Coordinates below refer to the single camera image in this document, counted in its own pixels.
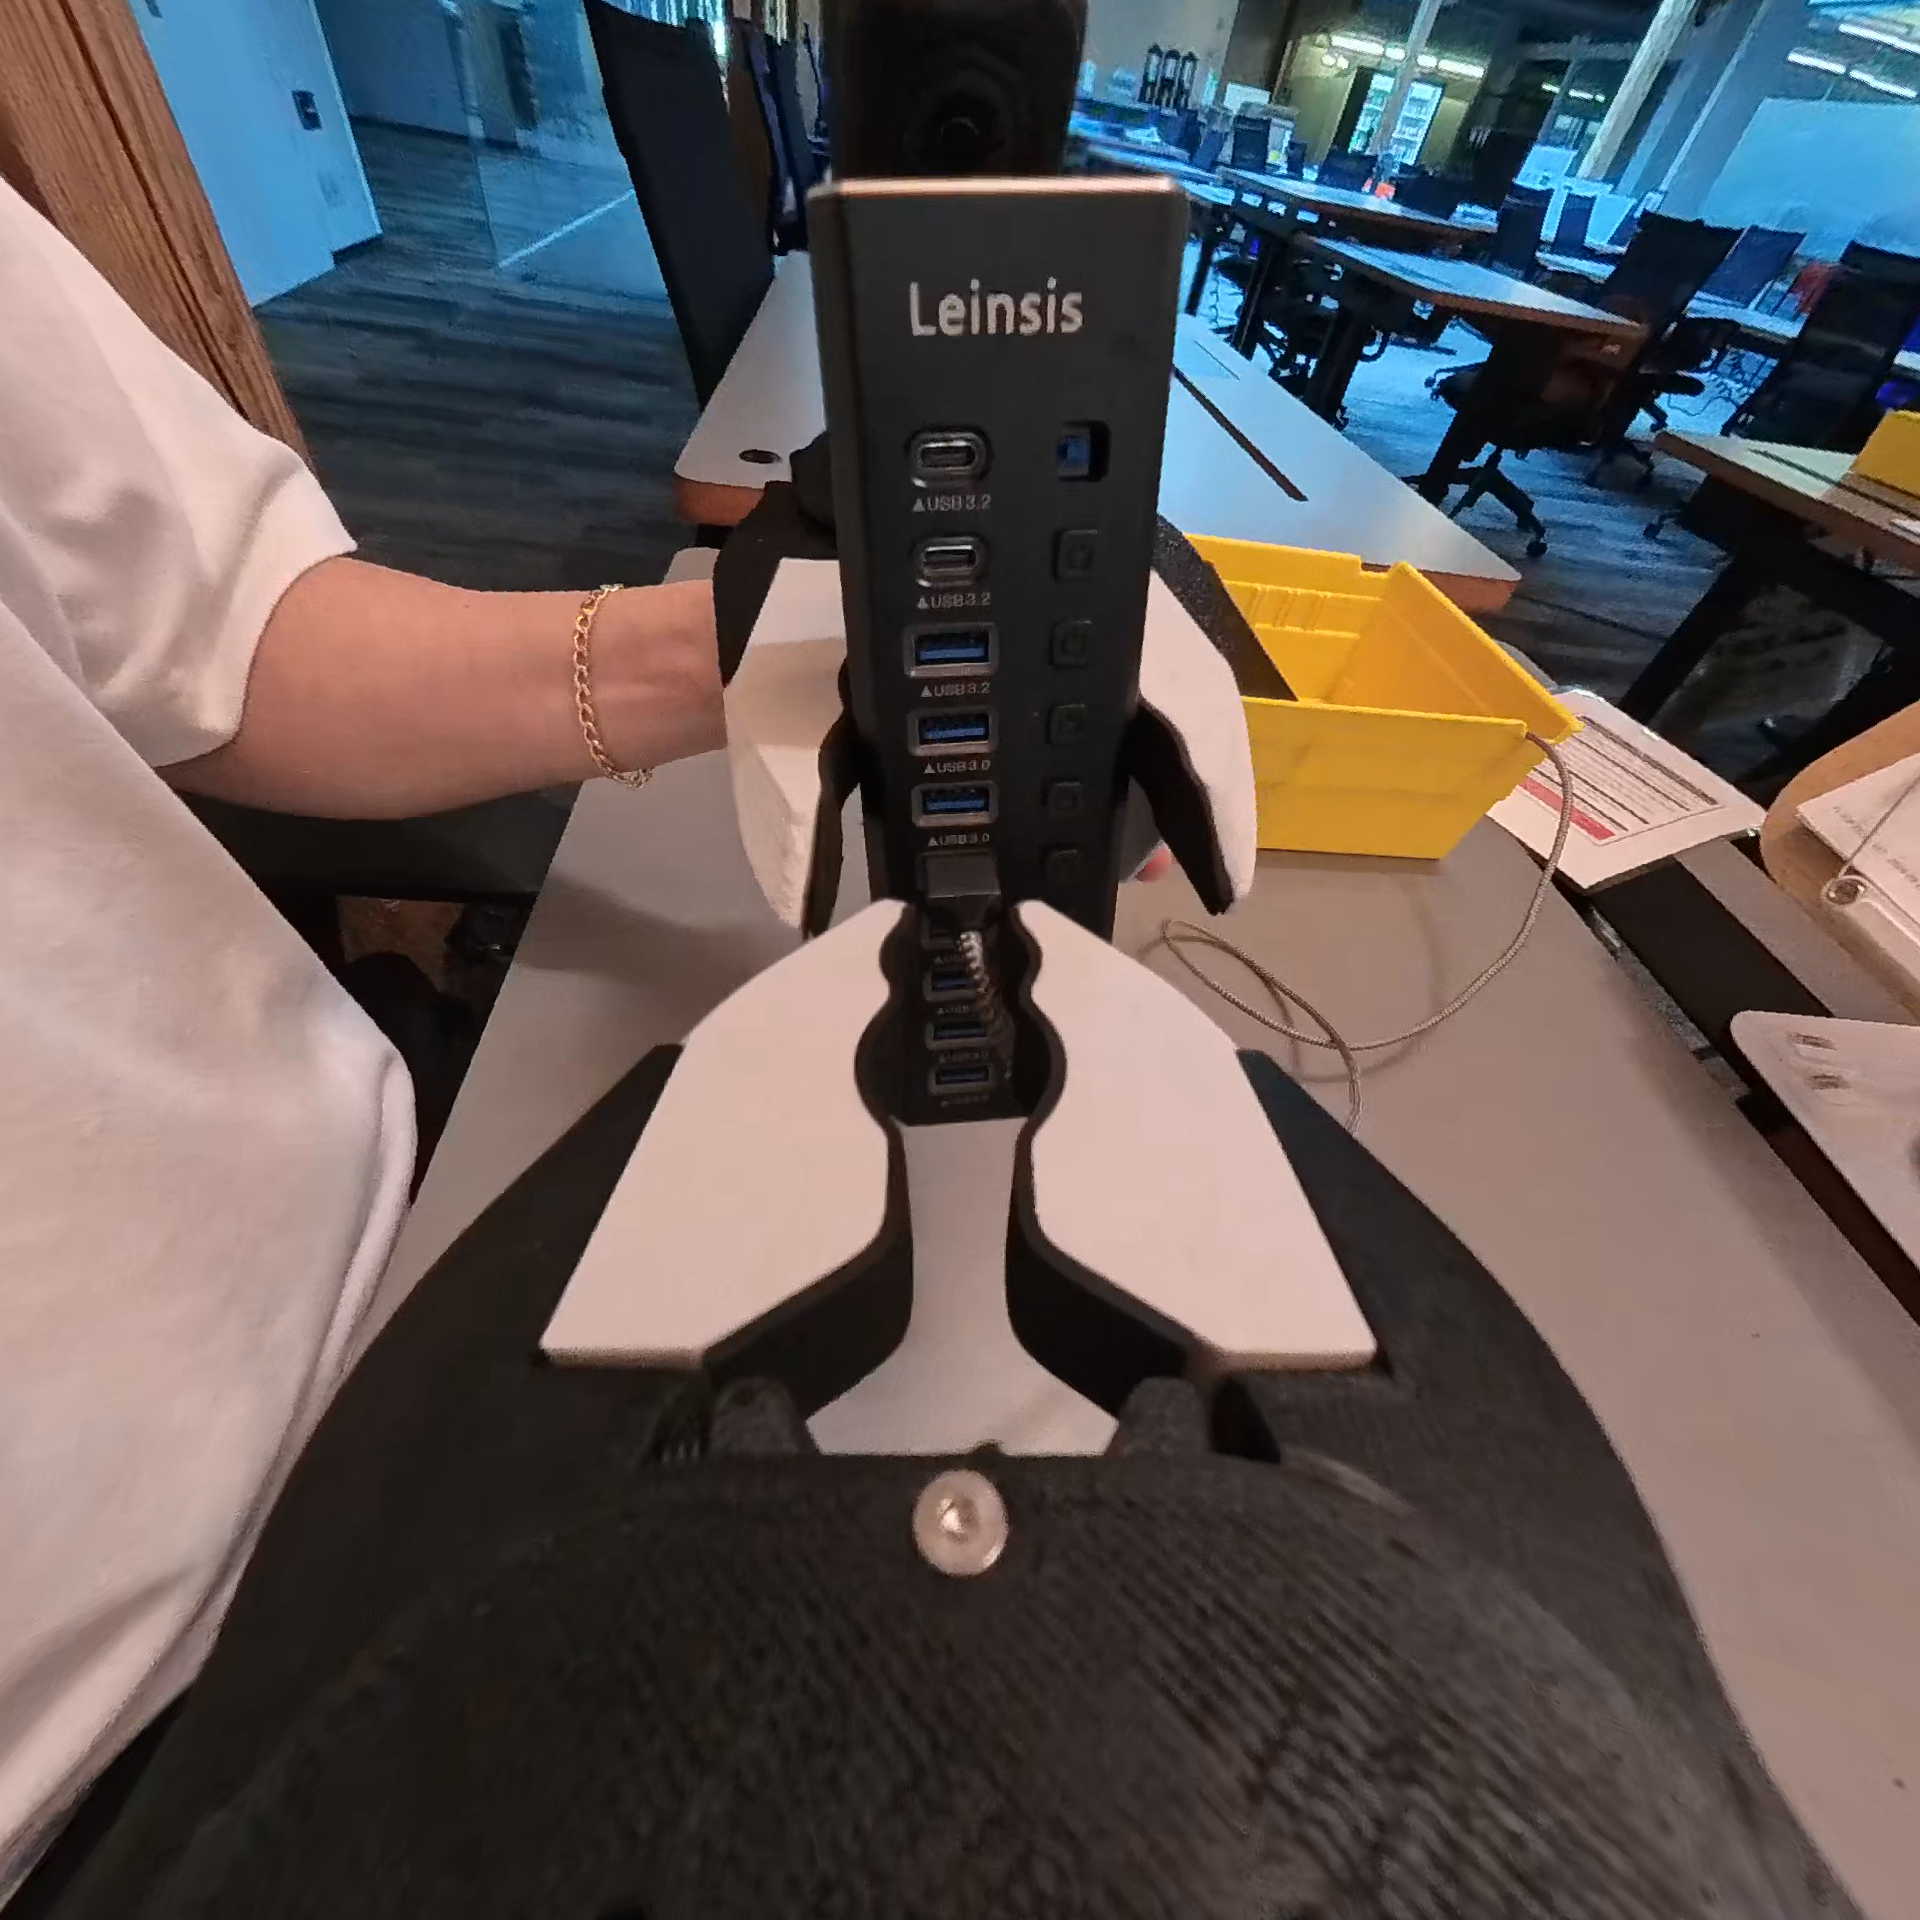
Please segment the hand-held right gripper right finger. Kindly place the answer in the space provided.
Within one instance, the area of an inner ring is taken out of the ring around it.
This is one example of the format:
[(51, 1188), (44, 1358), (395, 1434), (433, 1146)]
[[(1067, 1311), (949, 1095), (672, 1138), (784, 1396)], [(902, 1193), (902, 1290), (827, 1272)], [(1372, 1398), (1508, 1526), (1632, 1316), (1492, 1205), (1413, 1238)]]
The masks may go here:
[(1046, 1064), (1006, 1247), (1023, 1348), (1053, 1375), (1366, 1369), (1376, 1335), (1230, 1038), (1053, 908), (1015, 927)]

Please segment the illustrated instruction board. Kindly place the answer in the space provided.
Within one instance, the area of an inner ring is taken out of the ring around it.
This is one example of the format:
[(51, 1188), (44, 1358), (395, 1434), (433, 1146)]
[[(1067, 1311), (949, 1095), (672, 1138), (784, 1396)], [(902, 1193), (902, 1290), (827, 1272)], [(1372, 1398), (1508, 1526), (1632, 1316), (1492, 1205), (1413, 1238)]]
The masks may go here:
[(1918, 703), (1812, 759), (1766, 806), (1759, 858), (1788, 897), (1918, 1016)]

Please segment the printed paper sheet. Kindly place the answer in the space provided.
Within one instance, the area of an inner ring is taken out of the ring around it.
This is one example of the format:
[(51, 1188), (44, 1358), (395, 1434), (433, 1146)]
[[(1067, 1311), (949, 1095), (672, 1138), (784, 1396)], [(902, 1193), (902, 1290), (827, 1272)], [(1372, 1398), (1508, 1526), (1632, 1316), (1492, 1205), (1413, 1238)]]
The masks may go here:
[(1557, 746), (1558, 760), (1529, 768), (1515, 791), (1487, 809), (1487, 821), (1545, 856), (1564, 800), (1558, 770), (1566, 770), (1572, 810), (1557, 862), (1566, 886), (1588, 895), (1759, 830), (1763, 805), (1620, 708), (1583, 688), (1564, 688), (1558, 702), (1579, 729)]

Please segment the black mesh office chair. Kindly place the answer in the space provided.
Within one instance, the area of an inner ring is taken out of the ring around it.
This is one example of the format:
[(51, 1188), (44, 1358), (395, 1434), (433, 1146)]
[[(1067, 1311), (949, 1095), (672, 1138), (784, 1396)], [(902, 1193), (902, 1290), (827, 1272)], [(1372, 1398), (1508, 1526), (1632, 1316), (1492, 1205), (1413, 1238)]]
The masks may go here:
[(1629, 334), (1572, 334), (1507, 326), (1477, 366), (1439, 377), (1438, 398), (1453, 423), (1430, 463), (1415, 478), (1430, 502), (1463, 489), (1459, 511), (1494, 498), (1524, 535), (1527, 554), (1548, 550), (1548, 530), (1532, 495), (1504, 458), (1534, 449), (1606, 457), (1649, 394), (1647, 358), (1704, 281), (1734, 249), (1740, 229), (1649, 212), (1608, 279), (1593, 292), (1599, 312)]
[(1855, 453), (1918, 322), (1918, 255), (1849, 245), (1793, 341), (1723, 426), (1729, 438)]

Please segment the black high-back chair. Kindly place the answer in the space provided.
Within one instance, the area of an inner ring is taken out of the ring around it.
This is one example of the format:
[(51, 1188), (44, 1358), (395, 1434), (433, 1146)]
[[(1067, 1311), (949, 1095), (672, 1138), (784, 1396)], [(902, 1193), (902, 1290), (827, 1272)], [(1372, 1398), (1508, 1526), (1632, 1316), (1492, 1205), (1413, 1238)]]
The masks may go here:
[(774, 286), (777, 253), (805, 249), (811, 149), (797, 52), (766, 31), (764, 4), (721, 4), (718, 28), (599, 1), (584, 15), (615, 146), (705, 404)]

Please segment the person's left hand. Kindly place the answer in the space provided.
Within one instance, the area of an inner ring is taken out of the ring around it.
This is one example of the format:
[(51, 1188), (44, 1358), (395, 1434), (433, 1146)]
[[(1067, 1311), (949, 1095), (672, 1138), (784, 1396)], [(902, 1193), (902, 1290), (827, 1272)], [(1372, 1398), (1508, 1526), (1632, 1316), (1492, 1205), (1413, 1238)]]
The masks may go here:
[(645, 590), (630, 624), (625, 724), (638, 768), (654, 773), (724, 749), (728, 716), (713, 578)]

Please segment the yellow plastic bin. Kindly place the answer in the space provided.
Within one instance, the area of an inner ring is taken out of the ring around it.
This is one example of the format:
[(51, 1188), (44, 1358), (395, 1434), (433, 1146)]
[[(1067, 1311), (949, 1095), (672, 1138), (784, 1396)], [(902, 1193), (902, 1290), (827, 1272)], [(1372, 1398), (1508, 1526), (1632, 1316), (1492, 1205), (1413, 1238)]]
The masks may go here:
[(1438, 858), (1582, 720), (1411, 565), (1191, 540), (1289, 697), (1240, 678), (1257, 845)]

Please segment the black usb hub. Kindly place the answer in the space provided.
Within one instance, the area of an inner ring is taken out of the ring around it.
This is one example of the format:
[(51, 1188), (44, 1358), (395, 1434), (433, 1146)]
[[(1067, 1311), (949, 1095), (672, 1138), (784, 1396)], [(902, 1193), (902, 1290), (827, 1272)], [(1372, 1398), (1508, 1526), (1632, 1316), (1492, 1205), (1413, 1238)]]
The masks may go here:
[(846, 688), (907, 1125), (1017, 1116), (1043, 902), (1119, 886), (1187, 237), (1164, 177), (859, 177), (806, 209)]

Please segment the person in white shirt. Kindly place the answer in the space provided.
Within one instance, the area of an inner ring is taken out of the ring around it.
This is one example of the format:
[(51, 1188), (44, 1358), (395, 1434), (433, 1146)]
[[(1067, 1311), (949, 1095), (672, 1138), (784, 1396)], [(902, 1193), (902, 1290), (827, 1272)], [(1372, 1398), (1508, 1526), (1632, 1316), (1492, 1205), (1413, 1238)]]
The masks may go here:
[(196, 1677), (391, 1260), (397, 1050), (160, 776), (320, 482), (3, 196), (5, 1895)]

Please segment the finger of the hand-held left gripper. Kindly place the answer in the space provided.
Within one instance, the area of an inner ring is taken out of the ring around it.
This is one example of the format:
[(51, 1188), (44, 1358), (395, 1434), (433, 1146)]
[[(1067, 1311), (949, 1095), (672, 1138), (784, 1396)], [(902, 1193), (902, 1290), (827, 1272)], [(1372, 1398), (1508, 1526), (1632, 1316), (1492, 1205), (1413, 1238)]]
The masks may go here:
[(736, 830), (760, 897), (797, 935), (827, 930), (856, 791), (847, 634), (833, 559), (781, 559), (727, 693)]
[(1212, 916), (1257, 874), (1257, 775), (1244, 695), (1263, 697), (1263, 646), (1195, 549), (1152, 559), (1135, 717), (1121, 734), (1119, 873), (1168, 853)]

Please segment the wooden panel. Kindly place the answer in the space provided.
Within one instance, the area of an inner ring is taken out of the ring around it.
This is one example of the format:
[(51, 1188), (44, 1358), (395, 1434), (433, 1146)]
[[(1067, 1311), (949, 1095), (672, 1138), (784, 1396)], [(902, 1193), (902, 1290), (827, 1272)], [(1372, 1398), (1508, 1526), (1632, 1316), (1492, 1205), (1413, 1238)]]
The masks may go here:
[(3, 169), (243, 417), (305, 457), (128, 4), (3, 4)]

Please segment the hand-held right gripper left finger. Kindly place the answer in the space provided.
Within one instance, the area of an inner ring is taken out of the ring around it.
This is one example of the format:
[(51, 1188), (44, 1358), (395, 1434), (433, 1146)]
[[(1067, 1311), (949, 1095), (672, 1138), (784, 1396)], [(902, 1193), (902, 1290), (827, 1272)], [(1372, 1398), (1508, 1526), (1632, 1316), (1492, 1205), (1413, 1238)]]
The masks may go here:
[(542, 1332), (549, 1359), (870, 1375), (900, 1348), (904, 1143), (870, 1033), (904, 921), (864, 908), (692, 1028)]

